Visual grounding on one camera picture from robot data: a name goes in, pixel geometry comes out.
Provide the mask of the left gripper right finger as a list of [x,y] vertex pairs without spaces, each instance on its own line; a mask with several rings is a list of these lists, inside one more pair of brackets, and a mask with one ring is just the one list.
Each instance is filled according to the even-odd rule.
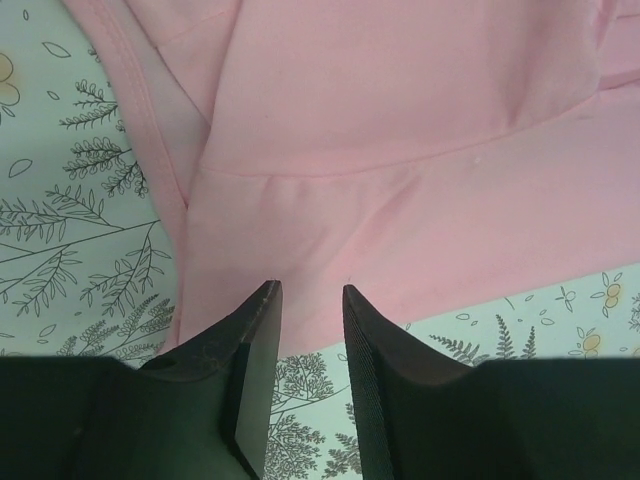
[[343,329],[366,479],[635,479],[635,358],[459,363],[353,286]]

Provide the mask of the pink t-shirt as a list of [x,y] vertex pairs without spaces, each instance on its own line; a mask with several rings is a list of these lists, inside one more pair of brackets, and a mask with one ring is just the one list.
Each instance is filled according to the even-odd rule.
[[174,248],[166,344],[284,289],[413,322],[639,259],[635,1],[70,1]]

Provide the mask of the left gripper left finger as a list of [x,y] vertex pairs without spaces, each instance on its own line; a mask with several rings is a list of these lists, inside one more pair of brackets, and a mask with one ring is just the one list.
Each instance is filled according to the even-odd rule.
[[5,479],[260,479],[282,287],[132,368],[112,357],[1,361]]

